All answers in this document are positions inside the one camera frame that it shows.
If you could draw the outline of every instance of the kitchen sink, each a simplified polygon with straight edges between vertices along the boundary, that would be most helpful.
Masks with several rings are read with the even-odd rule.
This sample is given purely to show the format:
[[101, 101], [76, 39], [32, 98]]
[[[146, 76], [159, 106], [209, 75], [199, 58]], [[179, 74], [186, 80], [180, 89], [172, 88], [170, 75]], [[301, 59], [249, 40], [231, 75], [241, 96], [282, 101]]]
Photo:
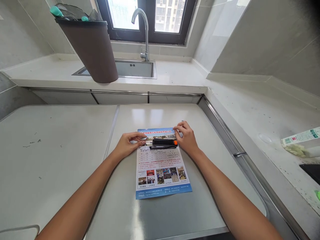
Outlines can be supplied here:
[[[126, 78], [151, 78], [157, 79], [155, 61], [120, 60], [116, 59], [116, 67], [119, 77]], [[72, 75], [90, 76], [86, 67], [81, 68]]]

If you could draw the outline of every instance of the paper flyer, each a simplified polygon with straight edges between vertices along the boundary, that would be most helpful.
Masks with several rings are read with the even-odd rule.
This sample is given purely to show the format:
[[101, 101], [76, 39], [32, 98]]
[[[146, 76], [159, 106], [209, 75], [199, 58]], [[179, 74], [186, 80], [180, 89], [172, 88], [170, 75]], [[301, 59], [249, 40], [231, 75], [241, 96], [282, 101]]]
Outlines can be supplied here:
[[[176, 140], [172, 128], [138, 129], [138, 132], [147, 135], [147, 143], [154, 138]], [[192, 188], [179, 146], [156, 150], [151, 150], [149, 146], [138, 148], [136, 199], [184, 192], [192, 192]]]

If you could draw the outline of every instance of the brown trash can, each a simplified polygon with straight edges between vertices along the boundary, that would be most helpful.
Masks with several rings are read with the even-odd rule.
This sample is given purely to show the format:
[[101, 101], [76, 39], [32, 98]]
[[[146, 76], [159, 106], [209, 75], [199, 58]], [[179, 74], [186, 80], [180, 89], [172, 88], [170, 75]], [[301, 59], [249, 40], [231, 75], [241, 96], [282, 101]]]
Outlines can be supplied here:
[[110, 83], [118, 79], [106, 21], [83, 22], [56, 18], [56, 22], [95, 82]]

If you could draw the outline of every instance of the window frame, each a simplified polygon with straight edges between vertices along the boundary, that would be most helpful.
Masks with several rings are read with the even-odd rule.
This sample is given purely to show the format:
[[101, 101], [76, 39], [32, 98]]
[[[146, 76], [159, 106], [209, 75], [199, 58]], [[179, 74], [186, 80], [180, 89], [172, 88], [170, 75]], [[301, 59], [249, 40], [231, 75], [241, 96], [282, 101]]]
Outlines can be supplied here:
[[[142, 16], [139, 14], [139, 30], [114, 28], [110, 14], [110, 8], [107, 0], [97, 0], [99, 10], [104, 21], [108, 24], [108, 33], [111, 40], [129, 41], [129, 42], [145, 42], [145, 26]], [[148, 37], [149, 43], [157, 44], [174, 44], [185, 45], [189, 26], [193, 16], [196, 0], [186, 0], [181, 18], [180, 32], [156, 32], [155, 16], [156, 16], [156, 0], [138, 0], [138, 8], [146, 13], [149, 25]]]

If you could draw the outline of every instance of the chrome faucet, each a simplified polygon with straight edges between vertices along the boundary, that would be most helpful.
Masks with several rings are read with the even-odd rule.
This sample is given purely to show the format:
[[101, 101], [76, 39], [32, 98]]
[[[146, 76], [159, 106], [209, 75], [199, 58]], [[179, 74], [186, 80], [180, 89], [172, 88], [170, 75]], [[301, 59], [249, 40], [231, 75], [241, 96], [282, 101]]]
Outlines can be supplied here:
[[136, 21], [136, 17], [139, 13], [142, 15], [143, 20], [144, 20], [144, 25], [146, 27], [146, 53], [142, 53], [142, 48], [141, 48], [140, 57], [144, 58], [146, 62], [149, 62], [149, 47], [148, 47], [148, 29], [149, 29], [149, 27], [148, 27], [148, 19], [147, 19], [145, 12], [141, 8], [137, 8], [136, 10], [134, 10], [131, 22], [134, 24], [134, 22]]

